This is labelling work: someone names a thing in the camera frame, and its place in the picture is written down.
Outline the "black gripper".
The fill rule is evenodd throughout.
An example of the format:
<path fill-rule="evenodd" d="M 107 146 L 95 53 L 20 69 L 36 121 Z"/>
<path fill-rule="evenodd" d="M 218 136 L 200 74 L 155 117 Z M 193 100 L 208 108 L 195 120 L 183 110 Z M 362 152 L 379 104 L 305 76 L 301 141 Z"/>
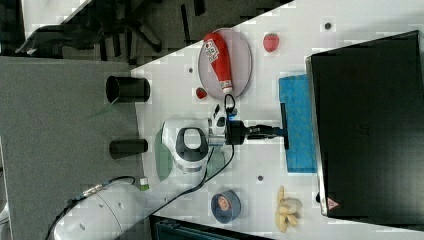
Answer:
<path fill-rule="evenodd" d="M 246 139 L 260 140 L 283 137 L 284 130 L 268 125 L 245 126 L 243 121 L 234 120 L 226 123 L 225 144 L 242 145 Z"/>

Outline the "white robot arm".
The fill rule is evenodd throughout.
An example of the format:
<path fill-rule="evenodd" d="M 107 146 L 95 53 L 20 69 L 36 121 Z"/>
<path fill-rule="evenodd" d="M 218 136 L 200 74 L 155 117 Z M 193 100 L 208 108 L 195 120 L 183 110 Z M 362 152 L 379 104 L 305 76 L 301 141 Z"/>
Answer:
<path fill-rule="evenodd" d="M 230 108 L 211 118 L 173 118 L 162 125 L 161 143 L 171 155 L 168 177 L 141 190 L 122 179 L 108 180 L 69 202 L 51 230 L 54 240 L 115 240 L 178 197 L 201 188 L 213 147 L 246 139 L 286 138 L 283 127 L 245 126 Z"/>

